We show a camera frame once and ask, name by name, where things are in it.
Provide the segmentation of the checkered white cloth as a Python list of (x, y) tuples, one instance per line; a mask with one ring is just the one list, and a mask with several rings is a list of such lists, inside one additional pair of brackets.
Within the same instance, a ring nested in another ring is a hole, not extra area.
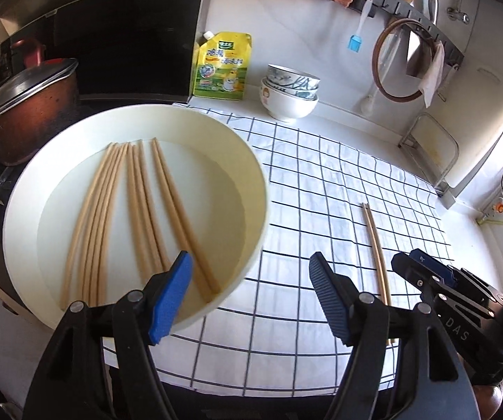
[(309, 278), (322, 252), (358, 290), (378, 293), (369, 236), (386, 259), (451, 251), (430, 186), (329, 130), (200, 105), (253, 148), (270, 185), (270, 226), (258, 261), (206, 317), (166, 337), (152, 354), (162, 382), (218, 396), (328, 396), (352, 351), (334, 337)]

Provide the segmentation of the large white basin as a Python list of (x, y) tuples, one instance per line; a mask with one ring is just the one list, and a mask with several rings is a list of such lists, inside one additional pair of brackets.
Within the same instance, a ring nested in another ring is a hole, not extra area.
[(143, 104), (56, 135), (13, 188), (3, 226), (10, 279), (55, 327), (73, 301), (105, 305), (181, 252), (193, 271), (175, 325), (212, 311), (256, 262), (268, 224), (265, 175), (245, 134), (256, 123)]

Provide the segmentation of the metal rack stand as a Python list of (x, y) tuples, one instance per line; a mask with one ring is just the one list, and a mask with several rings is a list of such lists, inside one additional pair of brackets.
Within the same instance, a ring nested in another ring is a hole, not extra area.
[(450, 189), (447, 175), (459, 158), (459, 144), (430, 113), (421, 112), (413, 119), (398, 148), (413, 159), (438, 195)]

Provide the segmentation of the white cutting board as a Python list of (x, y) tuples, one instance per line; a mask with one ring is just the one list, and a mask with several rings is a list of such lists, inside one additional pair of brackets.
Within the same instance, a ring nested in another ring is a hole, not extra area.
[(444, 178), (456, 188), (503, 130), (503, 82), (451, 84), (446, 100), (437, 98), (430, 113), (457, 142), (457, 161)]

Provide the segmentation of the white hanging rag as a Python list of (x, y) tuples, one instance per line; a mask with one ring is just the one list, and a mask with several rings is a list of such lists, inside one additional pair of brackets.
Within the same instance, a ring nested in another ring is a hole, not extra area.
[(422, 95), (426, 108), (431, 106), (434, 94), (437, 92), (438, 87), (442, 82), (445, 60), (445, 50), (443, 44), (441, 42), (436, 42), (434, 47), (435, 51), (431, 64), (418, 85), (418, 91)]

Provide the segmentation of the white bowl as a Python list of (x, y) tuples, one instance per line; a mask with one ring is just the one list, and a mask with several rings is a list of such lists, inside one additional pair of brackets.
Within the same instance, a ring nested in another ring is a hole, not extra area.
[(269, 85), (266, 79), (261, 80), (259, 98), (263, 107), (275, 119), (293, 121), (309, 116), (319, 100), (305, 99), (284, 93)]

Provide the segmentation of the blue patterned bowl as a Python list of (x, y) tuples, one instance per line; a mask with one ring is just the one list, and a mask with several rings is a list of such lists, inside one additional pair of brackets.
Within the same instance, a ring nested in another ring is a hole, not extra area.
[(266, 80), (273, 88), (306, 100), (314, 100), (317, 97), (321, 81), (306, 72), (277, 64), (268, 65)]

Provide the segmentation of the brown cooking pot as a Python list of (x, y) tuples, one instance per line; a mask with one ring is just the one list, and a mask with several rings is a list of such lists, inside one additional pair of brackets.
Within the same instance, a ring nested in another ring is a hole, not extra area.
[(76, 71), (0, 116), (0, 162), (31, 159), (50, 139), (78, 120)]

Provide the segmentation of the blue silicone brush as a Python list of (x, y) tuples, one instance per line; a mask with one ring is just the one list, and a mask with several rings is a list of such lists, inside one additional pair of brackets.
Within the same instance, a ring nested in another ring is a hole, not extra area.
[(347, 48), (355, 53), (358, 53), (361, 49), (362, 46), (362, 29), (364, 26), (364, 23), (366, 19), (369, 16), (369, 13), (372, 9), (373, 6), (373, 0), (366, 0), (363, 7), (362, 7), (362, 12), (361, 16), (357, 25), (356, 30), (354, 33), (351, 35)]

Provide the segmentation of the yellow detergent pouch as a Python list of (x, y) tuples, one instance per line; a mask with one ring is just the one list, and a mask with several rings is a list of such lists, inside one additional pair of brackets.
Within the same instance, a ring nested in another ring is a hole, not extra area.
[(193, 95), (218, 100), (242, 100), (252, 57), (249, 33), (221, 31), (203, 34), (194, 70)]

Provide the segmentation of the glass pot lid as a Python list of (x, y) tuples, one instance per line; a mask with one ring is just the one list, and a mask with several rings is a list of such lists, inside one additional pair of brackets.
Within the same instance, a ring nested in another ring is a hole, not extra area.
[(28, 67), (0, 86), (0, 116), (35, 94), (71, 76), (78, 62), (75, 59), (53, 59)]

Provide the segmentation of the black wall rack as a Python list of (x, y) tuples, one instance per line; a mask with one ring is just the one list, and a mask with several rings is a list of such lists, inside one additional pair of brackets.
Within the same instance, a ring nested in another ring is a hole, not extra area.
[[(366, 0), (353, 0), (347, 8), (355, 12), (361, 12)], [(423, 15), (406, 0), (373, 0), (373, 6), (369, 17), (374, 17), (377, 11), (386, 12), (391, 21), (408, 19), (418, 23), (415, 28), (417, 34), (421, 34), (424, 41), (441, 42), (445, 50), (445, 63), (451, 67), (461, 65), (464, 54), (461, 50), (434, 24), (429, 17)]]

